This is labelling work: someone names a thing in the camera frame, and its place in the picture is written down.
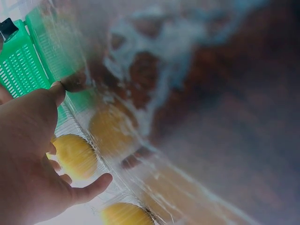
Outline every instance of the plastic clamshell packaging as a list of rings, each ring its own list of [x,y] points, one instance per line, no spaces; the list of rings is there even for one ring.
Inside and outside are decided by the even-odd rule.
[[[285,161],[298,155],[282,156],[299,144],[287,113],[299,102],[285,91],[299,84],[289,72],[299,62],[295,1],[36,3],[22,9],[30,35],[68,90],[56,138],[91,146],[78,152],[93,162],[75,161],[93,175],[73,185],[114,177],[89,203],[99,220],[127,204],[140,207],[128,217],[142,210],[157,224],[298,224],[298,173]]]

